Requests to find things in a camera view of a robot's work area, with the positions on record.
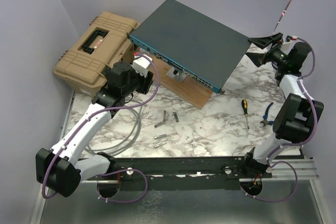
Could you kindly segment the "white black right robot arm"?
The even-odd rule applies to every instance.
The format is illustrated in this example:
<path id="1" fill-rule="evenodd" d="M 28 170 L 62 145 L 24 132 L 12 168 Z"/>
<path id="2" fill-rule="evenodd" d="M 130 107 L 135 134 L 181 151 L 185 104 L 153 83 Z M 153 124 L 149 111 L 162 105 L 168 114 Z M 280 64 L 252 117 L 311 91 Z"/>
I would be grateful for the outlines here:
<path id="1" fill-rule="evenodd" d="M 272 124 L 271 136 L 246 153 L 241 164 L 242 173 L 254 177 L 264 174 L 271 167 L 271 161 L 286 148 L 311 140 L 324 105 L 315 100 L 303 84 L 302 64 L 309 54 L 314 54 L 305 40 L 296 36 L 284 38 L 282 33 L 277 33 L 249 38 L 249 42 L 260 49 L 269 48 L 263 54 L 248 52 L 246 55 L 257 67 L 269 62 L 275 66 L 275 80 L 285 99 Z"/>

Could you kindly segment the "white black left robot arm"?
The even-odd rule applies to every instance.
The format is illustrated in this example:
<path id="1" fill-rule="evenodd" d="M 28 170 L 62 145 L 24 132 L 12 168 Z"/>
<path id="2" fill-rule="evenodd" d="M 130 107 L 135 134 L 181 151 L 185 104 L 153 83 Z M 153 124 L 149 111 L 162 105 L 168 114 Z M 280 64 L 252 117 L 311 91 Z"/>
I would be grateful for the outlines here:
<path id="1" fill-rule="evenodd" d="M 103 87 L 92 99 L 83 117 L 60 141 L 50 149 L 41 148 L 36 154 L 36 177 L 41 183 L 43 198 L 49 188 L 55 194 L 70 196 L 78 185 L 89 178 L 102 176 L 110 179 L 119 171 L 113 158 L 104 152 L 95 152 L 89 159 L 81 159 L 89 142 L 120 110 L 129 110 L 136 118 L 130 136 L 140 133 L 140 112 L 135 105 L 127 106 L 126 97 L 134 92 L 147 94 L 152 84 L 153 73 L 149 70 L 152 59 L 138 57 L 133 63 L 117 62 L 105 70 L 109 87 Z"/>

